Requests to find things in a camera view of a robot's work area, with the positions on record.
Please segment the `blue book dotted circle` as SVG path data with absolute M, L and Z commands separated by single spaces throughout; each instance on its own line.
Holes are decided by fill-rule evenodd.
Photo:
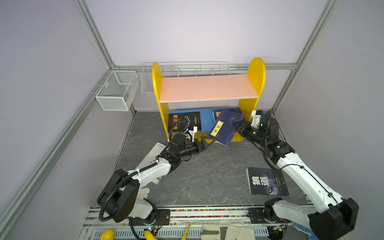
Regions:
M 242 112 L 237 113 L 223 109 L 208 136 L 215 137 L 218 143 L 228 147 L 237 132 L 233 123 L 243 121 L 244 117 Z

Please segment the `blue book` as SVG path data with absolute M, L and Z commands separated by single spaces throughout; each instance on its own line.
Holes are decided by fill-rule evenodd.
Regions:
M 223 109 L 214 109 L 213 110 L 214 121 L 216 121 L 218 119 L 218 117 L 220 116 L 222 110 Z M 241 113 L 242 112 L 241 109 L 237 108 L 237 107 L 225 108 L 225 110 L 229 110 L 229 111 L 237 112 L 237 113 Z

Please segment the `black book yellow title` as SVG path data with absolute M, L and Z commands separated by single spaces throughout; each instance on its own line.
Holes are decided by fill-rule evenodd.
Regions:
M 202 121 L 200 112 L 173 113 L 169 114 L 169 131 L 173 128 L 173 133 L 182 133 L 185 130 L 193 130 L 197 127 L 198 132 L 202 131 Z

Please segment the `dark book white characters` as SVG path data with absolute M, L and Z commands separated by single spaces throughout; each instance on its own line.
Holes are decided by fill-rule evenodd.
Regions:
M 251 195 L 288 196 L 289 190 L 281 172 L 266 168 L 247 168 Z

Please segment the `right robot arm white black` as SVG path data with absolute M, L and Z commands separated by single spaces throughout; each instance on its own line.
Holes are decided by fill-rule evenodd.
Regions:
M 309 228 L 320 240 L 337 240 L 353 231 L 359 205 L 345 199 L 325 184 L 299 157 L 287 142 L 279 137 L 279 123 L 268 111 L 256 127 L 250 121 L 235 122 L 237 132 L 254 144 L 266 163 L 276 172 L 283 171 L 309 197 L 313 206 L 304 207 L 282 198 L 265 202 L 263 217 L 269 223 L 289 220 Z

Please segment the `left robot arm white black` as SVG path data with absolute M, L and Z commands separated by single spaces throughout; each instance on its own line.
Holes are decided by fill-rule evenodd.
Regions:
M 210 136 L 190 141 L 185 135 L 176 134 L 149 165 L 131 171 L 116 170 L 97 199 L 101 207 L 99 221 L 119 223 L 126 218 L 139 218 L 146 224 L 155 222 L 157 207 L 148 200 L 149 192 L 145 187 L 173 172 L 183 161 L 182 158 L 206 150 L 215 141 L 216 138 Z

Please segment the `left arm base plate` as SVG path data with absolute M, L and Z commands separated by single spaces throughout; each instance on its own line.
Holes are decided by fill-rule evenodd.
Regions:
M 131 218 L 133 226 L 168 226 L 171 220 L 170 209 L 157 209 L 146 219 Z

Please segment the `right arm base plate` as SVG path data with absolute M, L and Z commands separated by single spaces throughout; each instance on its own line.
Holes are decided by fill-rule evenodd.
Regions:
M 264 213 L 264 207 L 248 208 L 247 217 L 252 224 L 266 224 L 266 214 Z

